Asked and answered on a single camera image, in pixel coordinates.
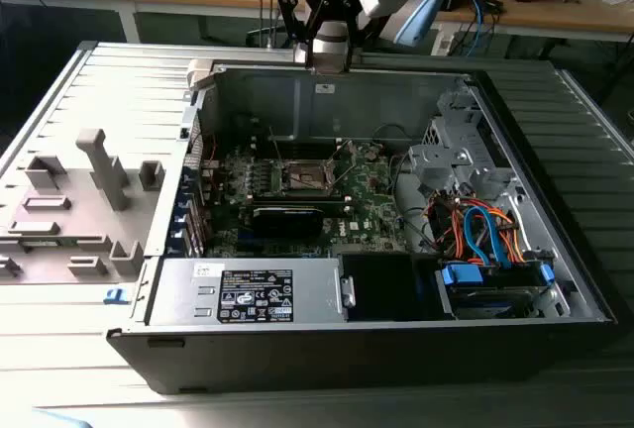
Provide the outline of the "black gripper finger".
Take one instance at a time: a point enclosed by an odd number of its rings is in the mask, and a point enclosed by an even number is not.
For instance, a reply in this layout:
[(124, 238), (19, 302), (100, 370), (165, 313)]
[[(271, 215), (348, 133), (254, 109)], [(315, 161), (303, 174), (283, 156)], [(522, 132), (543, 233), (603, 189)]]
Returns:
[(306, 22), (300, 21), (295, 14), (295, 8), (299, 1), (277, 0), (287, 35), (297, 46), (304, 50), (305, 67), (311, 68), (314, 57), (313, 43), (323, 24), (323, 17), (321, 16), (323, 0), (304, 0), (310, 9)]
[(359, 29), (358, 15), (359, 10), (350, 1), (345, 1), (344, 17), (348, 38), (344, 58), (344, 71), (350, 70), (355, 48), (362, 47), (366, 41), (374, 40), (380, 33), (380, 18), (371, 18), (362, 29)]

